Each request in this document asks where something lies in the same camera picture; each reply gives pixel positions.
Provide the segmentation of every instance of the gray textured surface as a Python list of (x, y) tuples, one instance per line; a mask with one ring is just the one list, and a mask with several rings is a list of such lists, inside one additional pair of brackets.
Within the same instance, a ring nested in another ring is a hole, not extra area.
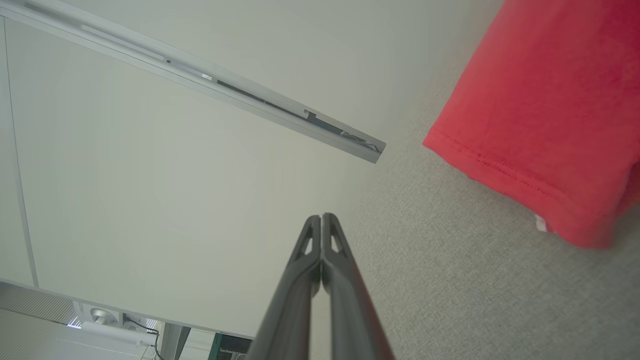
[(640, 358), (640, 208), (612, 249), (578, 249), (421, 146), (461, 49), (398, 121), (346, 227), (397, 359)]

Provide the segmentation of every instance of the red cloth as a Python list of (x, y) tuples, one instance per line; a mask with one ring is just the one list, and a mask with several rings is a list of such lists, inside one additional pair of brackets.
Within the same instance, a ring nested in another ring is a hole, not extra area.
[(607, 247), (640, 200), (640, 1), (506, 0), (424, 146)]

